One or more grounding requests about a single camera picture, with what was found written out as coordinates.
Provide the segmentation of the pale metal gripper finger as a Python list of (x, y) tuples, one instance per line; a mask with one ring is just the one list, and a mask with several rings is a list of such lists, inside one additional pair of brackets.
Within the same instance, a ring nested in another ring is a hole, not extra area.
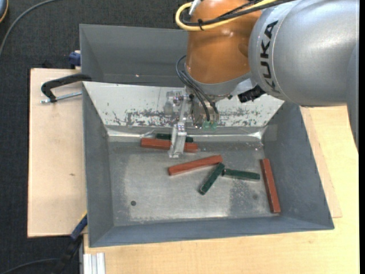
[(178, 154), (181, 155), (184, 152), (186, 139), (186, 130), (183, 124), (178, 125)]
[(170, 158), (178, 158), (179, 152), (177, 149), (178, 125), (174, 124), (171, 133), (171, 145), (168, 151)]

